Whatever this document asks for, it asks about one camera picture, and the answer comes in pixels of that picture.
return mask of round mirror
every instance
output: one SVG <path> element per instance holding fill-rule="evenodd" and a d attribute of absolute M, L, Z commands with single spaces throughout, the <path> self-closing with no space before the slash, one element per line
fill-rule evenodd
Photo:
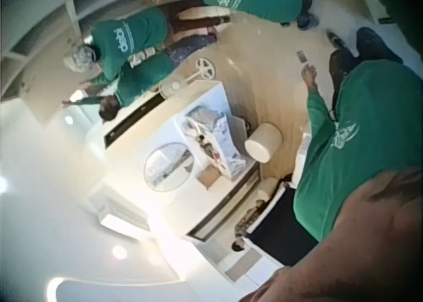
<path fill-rule="evenodd" d="M 157 192 L 169 192 L 181 186 L 192 172 L 194 157 L 182 143 L 168 143 L 147 158 L 144 177 Z"/>

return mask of white fan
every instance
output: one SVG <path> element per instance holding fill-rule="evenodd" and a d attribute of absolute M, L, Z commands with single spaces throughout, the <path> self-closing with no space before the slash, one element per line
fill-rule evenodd
<path fill-rule="evenodd" d="M 213 63 L 204 57 L 200 57 L 196 61 L 196 69 L 197 72 L 186 79 L 183 79 L 177 75 L 171 75 L 168 79 L 166 79 L 165 83 L 159 87 L 161 96 L 163 96 L 165 99 L 172 97 L 179 90 L 186 87 L 189 82 L 195 79 L 197 76 L 201 76 L 203 79 L 208 81 L 214 79 L 216 76 L 216 68 L 214 67 Z"/>

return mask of cylindrical ottoman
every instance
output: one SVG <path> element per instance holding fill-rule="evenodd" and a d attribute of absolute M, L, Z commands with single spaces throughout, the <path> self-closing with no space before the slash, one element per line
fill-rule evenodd
<path fill-rule="evenodd" d="M 245 141 L 248 154 L 260 163 L 267 163 L 282 143 L 282 134 L 271 124 L 261 124 Z"/>
<path fill-rule="evenodd" d="M 262 182 L 260 182 L 257 188 L 258 198 L 264 201 L 268 201 L 272 197 L 276 185 L 278 185 L 278 180 L 275 178 L 264 179 Z"/>

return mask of mobile phone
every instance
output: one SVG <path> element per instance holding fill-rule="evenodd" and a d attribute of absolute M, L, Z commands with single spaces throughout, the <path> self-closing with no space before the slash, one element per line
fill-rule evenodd
<path fill-rule="evenodd" d="M 298 56 L 299 61 L 300 61 L 302 64 L 304 64 L 305 62 L 307 62 L 307 58 L 305 57 L 305 54 L 304 54 L 304 52 L 303 52 L 303 51 L 298 51 L 298 52 L 297 52 L 297 56 Z"/>

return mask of black pants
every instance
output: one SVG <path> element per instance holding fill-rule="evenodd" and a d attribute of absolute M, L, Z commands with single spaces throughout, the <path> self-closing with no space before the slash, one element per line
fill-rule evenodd
<path fill-rule="evenodd" d="M 301 8 L 301 13 L 297 17 L 297 25 L 299 28 L 304 28 L 309 25 L 310 14 L 309 9 L 313 0 L 303 0 L 303 7 Z"/>
<path fill-rule="evenodd" d="M 340 86 L 344 78 L 363 61 L 388 59 L 397 63 L 403 60 L 388 48 L 382 38 L 370 28 L 361 28 L 357 31 L 358 57 L 354 57 L 349 49 L 342 48 L 332 53 L 329 60 L 329 73 L 332 77 L 334 94 L 332 98 L 332 111 L 337 121 L 336 103 Z"/>
<path fill-rule="evenodd" d="M 208 28 L 218 26 L 222 23 L 222 17 L 206 17 L 199 19 L 179 19 L 178 14 L 190 8 L 207 6 L 203 0 L 180 0 L 172 3 L 159 5 L 157 8 L 162 10 L 166 15 L 167 20 L 172 27 L 173 33 L 182 31 Z"/>

